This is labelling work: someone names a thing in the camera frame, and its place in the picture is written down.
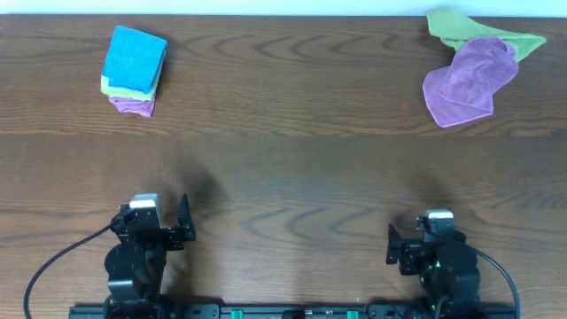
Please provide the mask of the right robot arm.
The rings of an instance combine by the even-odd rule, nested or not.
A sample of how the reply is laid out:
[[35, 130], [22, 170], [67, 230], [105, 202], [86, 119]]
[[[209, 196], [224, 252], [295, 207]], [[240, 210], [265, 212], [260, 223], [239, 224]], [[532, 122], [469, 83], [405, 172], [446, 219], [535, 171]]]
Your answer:
[[388, 226], [385, 261], [403, 276], [418, 276], [426, 296], [414, 302], [406, 318], [481, 318], [477, 254], [455, 228], [454, 214], [429, 210], [416, 219], [422, 238], [404, 239]]

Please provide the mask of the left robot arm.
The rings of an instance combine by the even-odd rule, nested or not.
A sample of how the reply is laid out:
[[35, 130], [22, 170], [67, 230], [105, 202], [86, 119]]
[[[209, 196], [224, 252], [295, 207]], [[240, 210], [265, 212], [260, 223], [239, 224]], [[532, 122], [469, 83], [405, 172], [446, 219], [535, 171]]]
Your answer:
[[182, 195], [176, 226], [160, 226], [156, 193], [138, 194], [120, 206], [111, 231], [120, 240], [105, 257], [110, 296], [103, 305], [107, 319], [179, 318], [179, 307], [160, 294], [169, 251], [181, 251], [196, 239], [187, 195]]

